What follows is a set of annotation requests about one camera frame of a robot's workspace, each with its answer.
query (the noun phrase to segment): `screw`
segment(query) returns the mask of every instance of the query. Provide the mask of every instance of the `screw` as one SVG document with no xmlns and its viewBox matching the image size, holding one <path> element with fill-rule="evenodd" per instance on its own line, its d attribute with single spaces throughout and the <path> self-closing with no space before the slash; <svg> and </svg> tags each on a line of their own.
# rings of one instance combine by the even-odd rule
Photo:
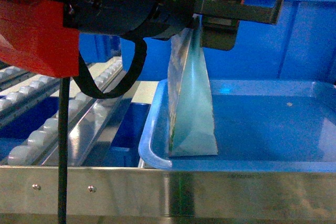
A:
<svg viewBox="0 0 336 224">
<path fill-rule="evenodd" d="M 41 191 L 41 186 L 37 185 L 37 184 L 33 184 L 32 188 L 34 191 Z"/>
<path fill-rule="evenodd" d="M 88 190 L 90 193 L 95 193 L 97 191 L 97 189 L 94 186 L 89 186 Z"/>
<path fill-rule="evenodd" d="M 65 5 L 65 11 L 70 16 L 75 14 L 75 9 L 70 4 Z"/>
</svg>

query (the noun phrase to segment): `black wire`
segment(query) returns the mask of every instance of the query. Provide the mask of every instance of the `black wire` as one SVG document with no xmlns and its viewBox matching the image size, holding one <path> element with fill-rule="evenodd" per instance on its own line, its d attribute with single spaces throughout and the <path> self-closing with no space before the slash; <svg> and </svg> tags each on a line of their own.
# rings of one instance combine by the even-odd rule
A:
<svg viewBox="0 0 336 224">
<path fill-rule="evenodd" d="M 98 89 L 79 53 L 79 75 L 74 76 L 74 81 L 80 88 L 80 91 L 96 99 L 112 99 L 124 95 L 129 91 L 140 76 L 147 56 L 146 42 L 143 39 L 133 39 L 132 41 L 135 43 L 135 51 L 130 69 L 118 85 L 108 93 L 103 93 Z"/>
<path fill-rule="evenodd" d="M 58 224 L 67 223 L 69 90 L 70 78 L 61 79 L 58 108 Z"/>
</svg>

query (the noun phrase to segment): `package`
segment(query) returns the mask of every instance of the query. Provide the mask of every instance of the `package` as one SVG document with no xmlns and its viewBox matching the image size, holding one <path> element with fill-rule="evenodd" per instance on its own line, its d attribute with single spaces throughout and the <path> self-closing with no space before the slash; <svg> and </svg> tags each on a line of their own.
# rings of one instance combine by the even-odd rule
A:
<svg viewBox="0 0 336 224">
<path fill-rule="evenodd" d="M 170 156 L 217 155 L 211 88 L 201 27 L 172 38 L 168 68 Z"/>
</svg>

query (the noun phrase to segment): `blue plastic bin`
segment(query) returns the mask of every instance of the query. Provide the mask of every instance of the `blue plastic bin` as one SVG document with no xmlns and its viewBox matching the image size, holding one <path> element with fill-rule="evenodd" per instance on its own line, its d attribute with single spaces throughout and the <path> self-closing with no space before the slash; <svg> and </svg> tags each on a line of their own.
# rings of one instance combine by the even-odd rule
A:
<svg viewBox="0 0 336 224">
<path fill-rule="evenodd" d="M 48 97 L 0 130 L 0 160 L 24 142 L 58 110 L 58 97 Z"/>
<path fill-rule="evenodd" d="M 79 50 L 86 63 L 107 62 L 120 56 L 120 38 L 117 36 L 80 34 Z"/>
<path fill-rule="evenodd" d="M 140 156 L 148 165 L 186 171 L 336 172 L 333 85 L 212 80 L 211 88 L 219 154 L 169 157 L 164 80 L 159 83 L 139 145 Z"/>
<path fill-rule="evenodd" d="M 273 6 L 275 0 L 245 0 Z M 336 0 L 285 0 L 276 26 L 240 23 L 231 51 L 204 49 L 212 79 L 299 79 L 336 81 Z M 170 42 L 148 39 L 149 53 L 139 80 L 167 78 Z M 128 70 L 134 46 L 122 40 Z"/>
<path fill-rule="evenodd" d="M 103 166 L 137 167 L 138 145 L 149 112 L 149 104 L 131 103 L 104 159 Z"/>
</svg>

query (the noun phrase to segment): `red cover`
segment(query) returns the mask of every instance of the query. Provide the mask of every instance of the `red cover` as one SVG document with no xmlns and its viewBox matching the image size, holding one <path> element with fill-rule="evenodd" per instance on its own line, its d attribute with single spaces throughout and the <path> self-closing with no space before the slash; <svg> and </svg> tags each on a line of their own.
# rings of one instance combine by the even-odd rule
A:
<svg viewBox="0 0 336 224">
<path fill-rule="evenodd" d="M 77 76 L 79 31 L 63 27 L 63 7 L 49 0 L 0 0 L 0 60 L 46 76 Z"/>
</svg>

